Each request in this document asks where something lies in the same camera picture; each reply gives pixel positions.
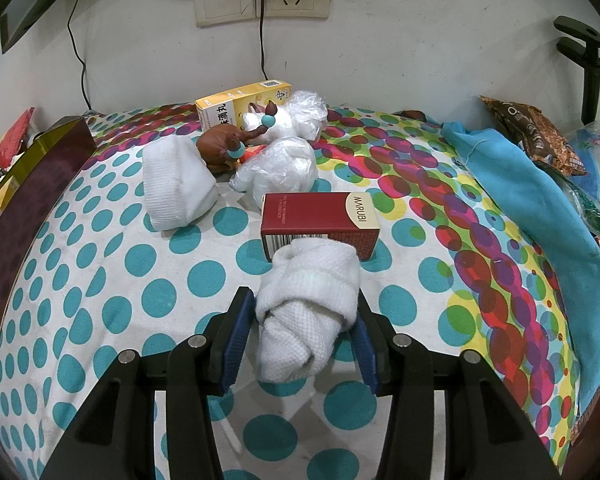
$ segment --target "blue towel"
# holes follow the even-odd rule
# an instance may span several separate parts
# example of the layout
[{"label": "blue towel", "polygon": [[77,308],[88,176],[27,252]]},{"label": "blue towel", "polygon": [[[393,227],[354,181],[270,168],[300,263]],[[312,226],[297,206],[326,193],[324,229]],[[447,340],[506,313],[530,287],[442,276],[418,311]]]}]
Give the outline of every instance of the blue towel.
[{"label": "blue towel", "polygon": [[600,386],[600,249],[554,181],[496,130],[445,123],[442,135],[554,268],[580,361],[582,413]]}]

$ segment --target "bedspread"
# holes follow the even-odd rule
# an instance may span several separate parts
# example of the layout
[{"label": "bedspread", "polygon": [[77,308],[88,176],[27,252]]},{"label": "bedspread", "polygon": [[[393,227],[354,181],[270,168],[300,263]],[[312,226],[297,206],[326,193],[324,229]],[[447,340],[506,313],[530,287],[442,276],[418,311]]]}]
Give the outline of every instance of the bedspread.
[{"label": "bedspread", "polygon": [[[472,348],[493,365],[548,452],[564,463],[578,362],[557,280],[533,243],[459,165],[433,123],[334,108],[314,143],[314,191],[366,190],[381,234],[362,262],[369,305],[429,349]],[[142,146],[200,134],[195,106],[88,120],[98,150],[30,248],[0,334],[0,439],[23,478],[38,478],[62,431],[118,352],[173,348],[270,269],[260,212],[218,184],[220,199],[189,226],[156,232],[142,196]],[[227,480],[368,479],[390,399],[362,383],[342,335],[318,376],[254,378],[254,331],[237,383],[209,406]],[[436,403],[434,476],[443,473],[444,409]],[[155,403],[158,480],[168,478],[164,395]]]}]

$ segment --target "red box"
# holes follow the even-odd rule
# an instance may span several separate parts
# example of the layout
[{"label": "red box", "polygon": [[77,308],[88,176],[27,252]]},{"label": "red box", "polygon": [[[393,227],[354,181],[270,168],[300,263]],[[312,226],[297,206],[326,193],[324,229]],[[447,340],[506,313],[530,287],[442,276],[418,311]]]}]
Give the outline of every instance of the red box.
[{"label": "red box", "polygon": [[295,238],[317,237],[353,245],[360,260],[374,252],[380,225],[369,193],[268,193],[260,236],[267,260]]}]

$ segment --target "brown package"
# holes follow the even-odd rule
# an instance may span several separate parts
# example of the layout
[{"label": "brown package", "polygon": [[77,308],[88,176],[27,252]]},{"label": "brown package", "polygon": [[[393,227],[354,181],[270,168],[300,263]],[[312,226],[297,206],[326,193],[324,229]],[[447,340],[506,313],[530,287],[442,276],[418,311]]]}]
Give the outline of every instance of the brown package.
[{"label": "brown package", "polygon": [[491,115],[531,160],[541,160],[565,176],[586,175],[583,163],[542,110],[520,103],[504,103],[480,96]]}]

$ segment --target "wall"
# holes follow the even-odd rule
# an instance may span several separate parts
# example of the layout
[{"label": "wall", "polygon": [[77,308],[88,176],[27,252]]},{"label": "wall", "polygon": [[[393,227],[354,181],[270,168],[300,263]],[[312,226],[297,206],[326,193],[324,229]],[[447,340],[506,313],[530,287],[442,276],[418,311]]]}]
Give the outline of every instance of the wall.
[{"label": "wall", "polygon": [[[4,56],[0,135],[24,108],[45,128],[80,114],[80,64],[58,0]],[[600,31],[587,0],[332,0],[328,20],[268,19],[267,71],[331,104],[490,124],[478,94],[535,104],[577,126],[582,70],[559,55],[552,20],[566,14]],[[191,101],[261,79],[258,23],[199,29],[192,0],[80,0],[78,50],[88,93],[104,113]]]}]

